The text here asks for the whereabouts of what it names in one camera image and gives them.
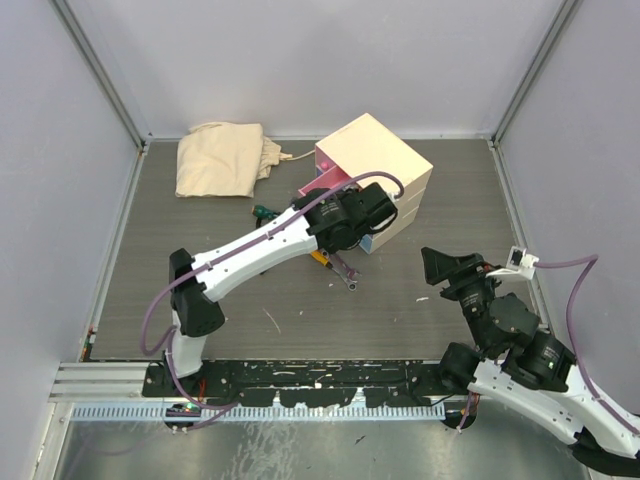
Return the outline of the orange handle screwdriver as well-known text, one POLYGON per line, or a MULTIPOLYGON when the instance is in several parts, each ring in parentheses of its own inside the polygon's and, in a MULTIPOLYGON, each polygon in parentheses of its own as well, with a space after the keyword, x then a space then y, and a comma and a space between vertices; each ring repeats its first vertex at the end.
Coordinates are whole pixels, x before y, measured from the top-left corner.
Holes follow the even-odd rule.
POLYGON ((314 250, 311 253, 311 256, 314 260, 316 260, 318 263, 320 263, 323 267, 328 268, 328 269, 332 269, 333 268, 333 264, 331 263, 329 256, 326 252, 324 252, 323 250, 314 250))

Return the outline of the green handle screwdriver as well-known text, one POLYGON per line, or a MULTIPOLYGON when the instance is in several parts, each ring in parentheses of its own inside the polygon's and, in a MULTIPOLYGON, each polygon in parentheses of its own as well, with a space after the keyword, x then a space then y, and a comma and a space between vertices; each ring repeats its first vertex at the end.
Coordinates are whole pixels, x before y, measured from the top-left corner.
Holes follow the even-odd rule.
POLYGON ((258 220, 274 220, 280 215, 280 212, 271 210, 263 205, 254 205, 251 211, 252 215, 258 220))

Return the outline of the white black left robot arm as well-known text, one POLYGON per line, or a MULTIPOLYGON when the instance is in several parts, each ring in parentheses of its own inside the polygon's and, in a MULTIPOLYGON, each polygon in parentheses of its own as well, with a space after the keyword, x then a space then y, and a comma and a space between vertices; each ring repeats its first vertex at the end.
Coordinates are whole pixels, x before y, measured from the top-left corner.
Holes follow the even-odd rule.
POLYGON ((231 243, 196 255, 184 249, 172 253, 170 304, 176 333, 165 385, 178 396, 197 390, 206 338, 224 325, 219 302, 232 290, 292 258, 354 248, 397 216, 394 200, 376 182, 363 189, 316 188, 231 243))

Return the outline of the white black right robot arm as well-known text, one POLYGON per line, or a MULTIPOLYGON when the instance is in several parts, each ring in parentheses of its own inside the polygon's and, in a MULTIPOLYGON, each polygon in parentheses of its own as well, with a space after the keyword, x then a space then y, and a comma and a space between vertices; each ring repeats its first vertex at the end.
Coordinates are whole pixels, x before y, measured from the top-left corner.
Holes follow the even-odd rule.
POLYGON ((475 342, 451 343, 438 379, 452 394, 487 396, 535 422, 591 470, 639 476, 639 418, 589 376, 575 344, 565 345, 515 294, 499 296, 504 280, 533 279, 542 263, 512 247, 505 265, 478 253, 452 256, 421 250, 425 280, 444 283, 442 298, 458 303, 475 342))

